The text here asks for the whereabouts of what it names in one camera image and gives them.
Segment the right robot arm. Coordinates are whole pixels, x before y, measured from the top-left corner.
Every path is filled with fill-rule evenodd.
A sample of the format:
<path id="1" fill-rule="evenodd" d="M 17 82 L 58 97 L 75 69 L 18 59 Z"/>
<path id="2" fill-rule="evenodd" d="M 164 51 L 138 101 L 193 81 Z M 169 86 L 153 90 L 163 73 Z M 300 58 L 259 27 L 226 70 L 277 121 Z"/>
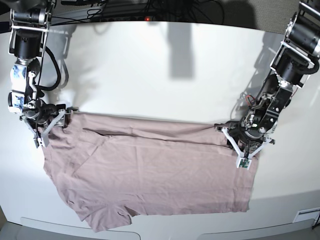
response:
<path id="1" fill-rule="evenodd" d="M 49 133 L 54 127 L 66 128 L 69 115 L 75 110 L 65 104 L 49 104 L 45 92 L 55 90 L 61 82 L 61 71 L 52 51 L 47 47 L 54 0 L 4 0 L 10 9 L 11 33 L 9 54 L 16 57 L 10 71 L 11 91 L 8 110 L 17 114 L 33 134 L 36 147 L 49 145 Z M 57 79 L 51 86 L 40 84 L 43 59 L 48 54 Z"/>

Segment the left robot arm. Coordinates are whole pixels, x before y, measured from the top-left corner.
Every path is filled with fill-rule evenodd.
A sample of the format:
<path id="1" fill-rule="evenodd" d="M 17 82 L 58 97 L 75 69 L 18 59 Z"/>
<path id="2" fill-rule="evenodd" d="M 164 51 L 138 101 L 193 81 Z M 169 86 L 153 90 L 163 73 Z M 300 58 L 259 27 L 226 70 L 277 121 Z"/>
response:
<path id="1" fill-rule="evenodd" d="M 280 42 L 262 86 L 253 96 L 243 91 L 233 112 L 235 118 L 217 124 L 216 129 L 236 152 L 237 167 L 248 168 L 252 159 L 267 145 L 298 89 L 320 69 L 320 2 L 301 0 Z"/>

